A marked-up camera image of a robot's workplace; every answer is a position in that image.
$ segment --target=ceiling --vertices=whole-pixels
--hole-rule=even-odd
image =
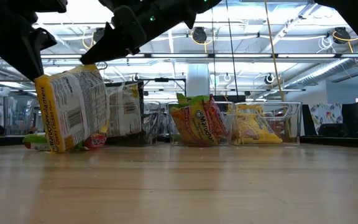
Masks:
[[[276,54],[302,53],[327,54],[335,52],[349,52],[346,44],[338,45],[329,41],[335,27],[345,27],[352,37],[357,34],[346,24],[344,19],[334,10],[319,6],[308,1],[269,1],[268,11]],[[272,60],[246,60],[237,58],[235,66],[230,58],[235,54],[271,53],[269,40],[269,27],[266,23],[266,13],[263,1],[229,1],[228,11],[223,1],[212,10],[198,15],[196,27],[204,27],[209,38],[209,44],[196,44],[190,34],[191,30],[185,24],[179,24],[170,31],[157,37],[155,40],[141,47],[141,54],[230,54],[228,58],[205,58],[195,60],[188,58],[124,58],[109,62],[107,69],[101,71],[104,78],[112,82],[121,82],[125,78],[131,80],[137,74],[140,78],[185,78],[189,63],[208,63],[211,76],[211,86],[214,86],[216,76],[217,88],[230,88],[234,86],[234,71],[237,75],[238,88],[260,88],[264,86],[264,77],[275,73]],[[58,40],[58,44],[44,50],[44,55],[57,55],[55,59],[44,59],[45,73],[53,75],[64,72],[79,64],[77,58],[59,58],[59,55],[83,54],[88,45],[91,45],[92,33],[97,27],[104,27],[110,21],[112,12],[103,7],[98,0],[69,1],[68,12],[65,14],[43,13],[38,14],[39,21],[34,27],[43,27],[49,30]],[[358,40],[352,42],[358,46]],[[325,59],[299,60],[288,58],[279,60],[277,72],[282,80],[294,78],[300,71],[307,70],[319,63],[328,63]],[[7,63],[0,60],[0,68],[13,73],[11,76],[0,74],[0,78],[16,78],[18,74]],[[173,82],[147,84],[152,88],[177,88]],[[174,92],[155,93],[158,97],[165,97]]]

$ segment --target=barcode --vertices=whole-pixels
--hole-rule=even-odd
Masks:
[[[126,102],[125,103],[125,114],[133,114],[136,110],[136,105],[134,102]]]
[[[81,107],[67,112],[68,125],[70,129],[82,122]]]

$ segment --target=clear plastic bin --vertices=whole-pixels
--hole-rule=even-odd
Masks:
[[[236,103],[232,143],[237,146],[299,146],[301,103]]]
[[[188,108],[189,117],[185,117],[183,110],[182,116],[173,113],[172,108],[178,106],[178,103],[168,104],[168,127],[170,133],[170,142],[172,146],[228,146],[231,143],[232,130],[232,109],[233,102],[215,102],[219,110],[216,114],[211,114],[208,120],[204,110],[199,108]],[[194,120],[200,128],[195,128]]]
[[[106,145],[150,146],[157,142],[161,115],[159,102],[144,102],[140,108],[132,104],[131,107],[110,106],[110,109],[110,127]]]

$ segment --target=wooden tabletop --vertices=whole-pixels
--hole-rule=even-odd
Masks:
[[[358,224],[358,149],[0,147],[0,223]]]

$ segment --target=wooden table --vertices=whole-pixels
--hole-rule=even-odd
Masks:
[[[358,224],[358,149],[0,147],[0,223]]]

